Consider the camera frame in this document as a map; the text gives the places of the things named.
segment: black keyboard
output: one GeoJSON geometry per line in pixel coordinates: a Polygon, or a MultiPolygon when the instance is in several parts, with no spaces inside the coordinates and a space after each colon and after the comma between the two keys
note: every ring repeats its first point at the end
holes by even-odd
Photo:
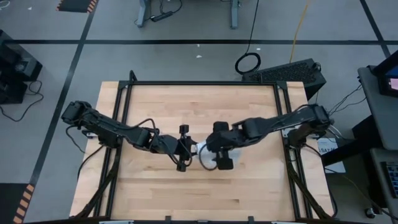
{"type": "Polygon", "coordinates": [[[382,162],[392,196],[398,198],[398,162],[382,162]]]}

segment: concrete floor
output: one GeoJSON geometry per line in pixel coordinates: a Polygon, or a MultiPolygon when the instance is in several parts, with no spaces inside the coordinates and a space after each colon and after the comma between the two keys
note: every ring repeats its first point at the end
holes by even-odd
{"type": "MultiPolygon", "coordinates": [[[[180,12],[163,21],[148,21],[145,28],[134,25],[139,1],[99,0],[92,23],[88,24],[87,40],[203,40],[248,39],[256,5],[254,0],[241,0],[239,28],[229,29],[229,4],[216,0],[183,0],[180,12]]],[[[395,0],[368,0],[370,11],[385,40],[396,40],[398,24],[394,17],[398,2],[395,0]]],[[[58,1],[12,0],[0,11],[0,29],[14,40],[48,40],[40,44],[23,44],[44,68],[39,76],[43,81],[45,98],[33,106],[19,123],[0,116],[2,150],[0,173],[2,183],[28,183],[44,143],[52,116],[65,81],[73,77],[66,100],[96,104],[102,81],[127,79],[134,70],[139,80],[240,80],[234,63],[246,50],[241,44],[145,44],[115,42],[85,44],[79,41],[89,18],[87,14],[57,12],[58,1]],[[71,42],[53,40],[74,40],[71,42]],[[15,136],[26,141],[15,141],[15,136]]],[[[305,0],[260,1],[253,39],[269,40],[268,44],[252,45],[262,57],[261,68],[287,63],[292,46],[289,42],[277,44],[274,40],[292,40],[305,0]]],[[[167,2],[167,7],[178,6],[178,1],[167,2]]],[[[153,2],[153,14],[158,14],[159,3],[153,2]]],[[[298,40],[330,40],[313,45],[298,43],[294,60],[313,58],[322,65],[327,84],[320,90],[318,103],[331,108],[358,86],[359,67],[378,64],[385,58],[381,44],[369,22],[360,1],[313,0],[298,35],[298,40]],[[344,42],[344,40],[369,40],[344,42]]],[[[390,52],[398,46],[389,45],[390,52]]],[[[250,67],[252,61],[245,61],[250,67]]],[[[358,91],[348,101],[364,98],[358,91]]],[[[4,106],[8,114],[19,117],[26,106],[34,101],[27,96],[21,105],[4,106]]],[[[370,115],[366,102],[336,113],[335,126],[344,136],[352,136],[351,128],[370,115]]],[[[65,135],[67,127],[61,121],[55,127],[47,157],[40,173],[25,222],[54,220],[69,215],[76,187],[76,172],[83,155],[65,135]]],[[[78,134],[79,145],[86,139],[78,134]]],[[[367,180],[359,157],[345,161],[348,175],[355,177],[364,189],[367,180]]],[[[355,189],[336,175],[328,176],[331,191],[338,207],[338,218],[347,221],[390,223],[386,216],[367,219],[363,210],[369,203],[355,189]]]]}

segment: wooden table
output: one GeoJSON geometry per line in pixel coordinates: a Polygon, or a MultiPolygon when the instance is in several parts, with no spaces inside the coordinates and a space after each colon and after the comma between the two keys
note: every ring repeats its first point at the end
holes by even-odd
{"type": "MultiPolygon", "coordinates": [[[[109,117],[117,86],[117,82],[103,82],[99,93],[96,109],[109,117]]],[[[293,110],[307,103],[302,83],[288,83],[288,88],[293,110]]],[[[124,100],[121,102],[119,120],[124,100]]],[[[139,85],[132,89],[127,124],[153,118],[162,134],[176,138],[180,137],[178,127],[189,124],[192,139],[203,141],[215,121],[231,124],[257,116],[277,116],[271,86],[139,85]]],[[[317,148],[315,140],[308,144],[317,148]]],[[[97,139],[88,140],[86,156],[98,146],[97,139]]],[[[332,215],[321,159],[310,149],[301,153],[308,189],[332,215]]],[[[83,167],[70,215],[76,215],[96,191],[103,158],[104,150],[83,167]]],[[[297,192],[304,217],[302,194],[298,188],[297,192]]],[[[107,197],[105,193],[101,214],[107,197]]],[[[177,172],[168,156],[140,151],[124,142],[112,219],[164,220],[166,215],[173,220],[245,221],[248,216],[257,221],[294,220],[280,132],[244,148],[233,170],[212,172],[203,169],[197,159],[186,172],[177,172]]]]}

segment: desk leg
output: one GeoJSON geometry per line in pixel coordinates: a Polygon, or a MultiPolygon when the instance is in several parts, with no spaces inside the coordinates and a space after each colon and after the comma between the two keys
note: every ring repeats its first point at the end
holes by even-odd
{"type": "Polygon", "coordinates": [[[139,0],[139,4],[140,8],[137,18],[137,26],[138,28],[141,28],[142,26],[144,26],[145,23],[146,12],[148,8],[150,8],[150,0],[139,0]]]}
{"type": "Polygon", "coordinates": [[[231,1],[231,29],[238,28],[238,8],[239,0],[231,1]]]}

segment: cable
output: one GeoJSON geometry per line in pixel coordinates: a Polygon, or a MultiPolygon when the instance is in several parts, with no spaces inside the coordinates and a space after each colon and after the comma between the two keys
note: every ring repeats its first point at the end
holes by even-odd
{"type": "Polygon", "coordinates": [[[42,100],[44,99],[44,95],[40,93],[40,90],[42,89],[42,85],[43,85],[43,83],[42,83],[41,81],[39,81],[39,80],[36,80],[36,81],[31,82],[31,83],[29,84],[28,89],[29,89],[29,91],[31,91],[32,93],[25,93],[25,95],[29,95],[29,96],[40,95],[41,97],[40,97],[40,99],[38,99],[38,100],[36,100],[35,102],[31,103],[31,104],[26,108],[26,110],[25,110],[24,113],[22,114],[21,118],[15,119],[15,118],[12,118],[11,116],[7,115],[7,114],[4,112],[4,109],[2,108],[2,106],[0,106],[1,113],[2,113],[6,118],[10,119],[10,120],[13,121],[13,122],[20,122],[22,119],[24,119],[24,117],[25,117],[27,111],[29,110],[29,108],[30,108],[31,106],[35,105],[36,103],[38,103],[38,102],[40,102],[40,101],[42,101],[42,100]],[[33,90],[31,89],[31,87],[32,87],[32,84],[33,84],[33,83],[36,83],[36,82],[40,83],[40,85],[39,85],[39,88],[37,89],[37,91],[33,91],[33,90]]]}
{"type": "Polygon", "coordinates": [[[256,18],[257,18],[257,11],[258,11],[258,8],[259,8],[259,0],[257,0],[257,4],[256,4],[256,11],[255,11],[255,13],[254,13],[253,24],[252,24],[252,27],[251,27],[251,33],[250,33],[250,39],[249,39],[248,49],[247,49],[246,52],[235,62],[235,71],[238,72],[238,73],[241,74],[241,75],[244,75],[244,74],[250,73],[250,72],[255,72],[255,71],[257,71],[257,70],[260,68],[260,65],[261,65],[261,57],[260,57],[259,54],[254,53],[254,52],[253,52],[253,53],[248,53],[248,52],[249,52],[249,49],[250,49],[250,45],[251,45],[251,40],[252,40],[252,37],[253,37],[254,25],[256,24],[256,18]],[[254,66],[254,68],[252,68],[252,69],[250,69],[250,70],[248,70],[248,71],[242,72],[242,71],[239,70],[239,63],[241,63],[241,61],[242,61],[244,58],[248,57],[248,56],[255,56],[255,57],[257,58],[257,65],[254,66]]]}
{"type": "Polygon", "coordinates": [[[69,129],[71,129],[71,128],[77,128],[77,126],[71,125],[71,126],[67,127],[65,130],[65,133],[70,138],[70,140],[72,140],[73,144],[80,150],[80,152],[85,153],[83,150],[81,150],[81,147],[75,142],[75,139],[69,134],[69,129]]]}
{"type": "Polygon", "coordinates": [[[396,216],[390,214],[389,212],[387,212],[386,210],[384,210],[383,208],[381,208],[376,202],[374,202],[372,199],[370,199],[368,196],[366,196],[366,194],[365,194],[365,193],[355,184],[355,182],[353,182],[350,178],[348,178],[348,177],[345,176],[344,174],[340,174],[340,173],[338,173],[338,172],[336,172],[336,171],[334,171],[334,170],[328,169],[328,168],[325,168],[325,170],[328,170],[328,171],[330,171],[330,172],[333,172],[333,173],[335,173],[335,174],[339,174],[340,176],[342,176],[342,178],[344,178],[344,179],[346,179],[348,182],[350,182],[350,183],[361,193],[361,195],[362,195],[366,200],[368,200],[368,201],[372,204],[373,207],[376,207],[376,208],[379,209],[382,213],[388,215],[389,217],[391,217],[391,218],[393,218],[393,219],[395,219],[395,220],[398,220],[398,217],[396,217],[396,216]]]}
{"type": "Polygon", "coordinates": [[[95,150],[93,153],[91,153],[91,155],[89,155],[81,164],[79,167],[79,170],[77,172],[77,179],[79,179],[80,176],[80,171],[81,168],[83,168],[84,164],[87,162],[88,159],[90,159],[91,157],[93,157],[95,154],[97,154],[104,146],[99,147],[97,150],[95,150]]]}
{"type": "Polygon", "coordinates": [[[366,97],[365,97],[363,100],[361,100],[361,101],[359,101],[359,102],[357,102],[357,103],[350,103],[350,104],[346,105],[345,107],[343,107],[342,109],[336,110],[334,113],[340,112],[340,111],[344,110],[345,108],[347,108],[347,107],[349,107],[349,106],[360,104],[360,103],[362,103],[362,102],[365,101],[365,100],[366,100],[366,97]]]}
{"type": "Polygon", "coordinates": [[[184,149],[189,153],[189,162],[187,164],[187,167],[188,167],[188,166],[190,166],[192,164],[192,153],[191,153],[191,151],[189,151],[187,149],[187,147],[184,146],[184,144],[182,143],[181,139],[179,139],[179,141],[180,141],[182,147],[184,147],[184,149]]]}
{"type": "Polygon", "coordinates": [[[338,108],[348,99],[348,97],[350,97],[352,94],[354,94],[356,91],[360,89],[362,89],[362,84],[359,84],[359,86],[354,91],[346,95],[340,102],[338,102],[335,106],[333,106],[329,111],[328,115],[329,116],[333,115],[333,113],[335,113],[336,110],[338,110],[338,108]]]}
{"type": "Polygon", "coordinates": [[[203,161],[201,160],[201,152],[203,151],[203,148],[204,148],[205,146],[207,146],[207,144],[204,144],[204,145],[200,148],[200,150],[199,150],[199,153],[198,153],[198,156],[199,156],[199,163],[200,163],[200,165],[201,165],[203,168],[205,168],[206,170],[208,170],[208,171],[213,171],[213,170],[217,169],[217,165],[214,166],[213,168],[208,168],[207,166],[205,166],[205,165],[203,164],[203,161]]]}
{"type": "Polygon", "coordinates": [[[336,218],[337,213],[338,213],[338,207],[337,207],[335,196],[332,194],[330,189],[329,189],[329,195],[330,195],[331,202],[333,203],[333,206],[334,206],[334,209],[335,209],[335,212],[334,212],[334,214],[331,217],[332,218],[336,218]]]}
{"type": "Polygon", "coordinates": [[[311,3],[311,0],[307,0],[307,3],[306,3],[306,5],[305,5],[305,7],[304,7],[304,11],[303,11],[303,13],[302,13],[302,15],[301,15],[301,18],[300,18],[300,22],[298,23],[298,26],[297,26],[297,29],[296,29],[296,33],[294,34],[293,46],[292,46],[292,53],[290,54],[289,63],[292,63],[293,54],[294,54],[294,48],[295,48],[295,46],[296,46],[297,34],[299,33],[299,30],[300,30],[300,28],[301,28],[301,24],[303,23],[305,14],[307,13],[307,9],[308,9],[308,6],[309,6],[310,3],[311,3]]]}
{"type": "MultiPolygon", "coordinates": [[[[163,11],[163,1],[164,0],[159,0],[159,2],[160,2],[159,11],[161,14],[165,14],[165,12],[163,11]]],[[[182,8],[182,0],[180,0],[180,7],[176,11],[172,11],[173,14],[178,12],[181,8],[182,8]]]]}
{"type": "Polygon", "coordinates": [[[5,3],[5,5],[0,6],[0,10],[7,8],[10,5],[10,1],[0,1],[0,4],[5,3]]]}

